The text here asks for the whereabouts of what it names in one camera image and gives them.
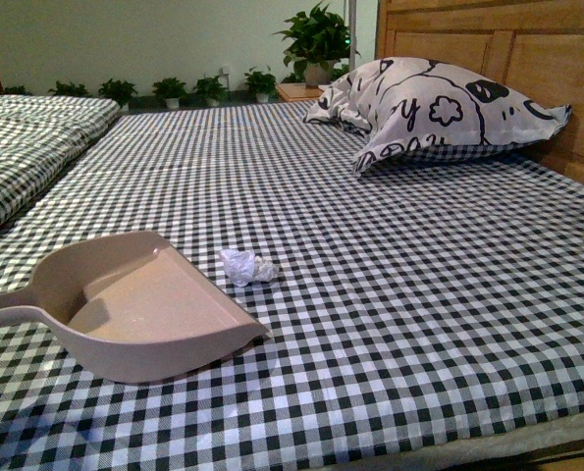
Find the green plant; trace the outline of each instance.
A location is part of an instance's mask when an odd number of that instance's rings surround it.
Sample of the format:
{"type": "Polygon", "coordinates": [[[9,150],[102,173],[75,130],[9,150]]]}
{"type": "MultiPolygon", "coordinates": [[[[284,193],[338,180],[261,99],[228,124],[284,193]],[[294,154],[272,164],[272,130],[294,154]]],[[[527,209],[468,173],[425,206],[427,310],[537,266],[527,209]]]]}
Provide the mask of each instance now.
{"type": "Polygon", "coordinates": [[[53,93],[54,96],[56,95],[81,97],[91,96],[91,94],[88,92],[88,90],[83,84],[76,85],[72,81],[70,81],[69,83],[60,83],[59,81],[56,80],[56,88],[55,89],[50,88],[47,91],[53,93]]]}
{"type": "Polygon", "coordinates": [[[346,75],[348,72],[350,72],[350,67],[348,64],[342,64],[341,67],[333,69],[333,72],[331,73],[331,80],[335,81],[346,75]]]}
{"type": "Polygon", "coordinates": [[[220,100],[226,88],[219,81],[220,76],[201,78],[195,84],[195,93],[202,98],[220,100]]]}
{"type": "Polygon", "coordinates": [[[281,80],[281,83],[303,83],[304,77],[302,74],[297,74],[296,72],[290,73],[287,77],[281,80]]]}
{"type": "Polygon", "coordinates": [[[126,105],[134,95],[138,95],[134,89],[134,83],[125,80],[112,80],[111,78],[102,83],[97,92],[100,96],[115,100],[119,106],[126,105]]]}
{"type": "Polygon", "coordinates": [[[285,51],[283,62],[293,62],[293,71],[302,74],[308,63],[320,64],[328,70],[327,61],[340,60],[350,55],[350,37],[348,26],[337,13],[327,12],[327,7],[320,8],[318,3],[307,15],[298,12],[285,20],[291,24],[289,29],[278,31],[283,40],[292,39],[293,43],[285,51]]]}
{"type": "Polygon", "coordinates": [[[24,85],[4,87],[4,95],[31,95],[24,85]]]}
{"type": "Polygon", "coordinates": [[[270,74],[270,67],[268,66],[267,74],[255,69],[256,67],[253,67],[244,74],[248,90],[251,93],[265,93],[268,95],[274,93],[276,91],[276,77],[270,74]]]}
{"type": "Polygon", "coordinates": [[[175,77],[163,78],[161,81],[155,81],[152,84],[154,94],[161,100],[185,96],[185,85],[186,83],[175,77]]]}

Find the dustpan handle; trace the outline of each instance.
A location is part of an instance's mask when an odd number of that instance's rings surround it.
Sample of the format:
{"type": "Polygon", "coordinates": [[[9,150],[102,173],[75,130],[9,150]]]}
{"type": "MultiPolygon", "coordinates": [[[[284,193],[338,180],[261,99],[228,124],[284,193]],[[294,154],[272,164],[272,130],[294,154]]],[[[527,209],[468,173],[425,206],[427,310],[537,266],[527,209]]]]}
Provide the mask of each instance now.
{"type": "Polygon", "coordinates": [[[34,306],[12,306],[0,309],[0,327],[15,326],[23,322],[42,321],[43,310],[34,306]]]}
{"type": "Polygon", "coordinates": [[[41,320],[43,310],[32,306],[34,302],[30,287],[0,294],[0,327],[41,320]]]}
{"type": "Polygon", "coordinates": [[[11,306],[34,306],[34,292],[30,286],[0,294],[0,309],[11,306]]]}

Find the wall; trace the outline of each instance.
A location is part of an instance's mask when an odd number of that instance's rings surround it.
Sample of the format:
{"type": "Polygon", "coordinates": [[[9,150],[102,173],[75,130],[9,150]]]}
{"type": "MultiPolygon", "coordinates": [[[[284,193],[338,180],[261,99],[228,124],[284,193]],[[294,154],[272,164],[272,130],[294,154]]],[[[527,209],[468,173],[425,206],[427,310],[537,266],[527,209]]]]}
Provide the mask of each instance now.
{"type": "MultiPolygon", "coordinates": [[[[282,79],[286,42],[273,32],[316,0],[0,0],[0,79],[45,94],[56,80],[95,92],[126,79],[139,94],[178,77],[188,88],[230,66],[231,89],[252,66],[282,79]]],[[[329,10],[342,15],[344,0],[329,10]]],[[[357,65],[374,58],[377,0],[357,2],[357,65]]]]}

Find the gingham sheet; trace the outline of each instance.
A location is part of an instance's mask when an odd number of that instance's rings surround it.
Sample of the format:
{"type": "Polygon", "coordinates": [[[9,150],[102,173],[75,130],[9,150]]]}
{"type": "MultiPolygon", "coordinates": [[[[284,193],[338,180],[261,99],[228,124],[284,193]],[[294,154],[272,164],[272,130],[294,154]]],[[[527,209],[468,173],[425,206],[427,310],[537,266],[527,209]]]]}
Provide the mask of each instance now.
{"type": "Polygon", "coordinates": [[[306,108],[123,117],[0,231],[0,292],[66,243],[153,230],[271,330],[127,386],[0,329],[0,468],[306,468],[584,411],[584,186],[519,156],[357,179],[360,137],[306,108]],[[280,277],[232,286],[227,247],[280,277]]]}
{"type": "Polygon", "coordinates": [[[119,105],[67,96],[0,96],[0,225],[106,131],[119,105]]]}

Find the cartoon print pillowcase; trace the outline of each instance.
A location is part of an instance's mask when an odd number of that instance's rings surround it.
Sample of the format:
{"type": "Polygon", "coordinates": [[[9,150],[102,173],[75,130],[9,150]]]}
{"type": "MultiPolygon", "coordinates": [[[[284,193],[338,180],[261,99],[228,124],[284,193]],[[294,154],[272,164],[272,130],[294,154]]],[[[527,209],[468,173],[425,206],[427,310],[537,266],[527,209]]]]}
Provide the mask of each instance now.
{"type": "Polygon", "coordinates": [[[546,110],[457,66],[394,57],[335,81],[304,121],[369,134],[353,158],[357,174],[388,157],[464,161],[547,140],[566,125],[570,111],[570,106],[546,110]]]}

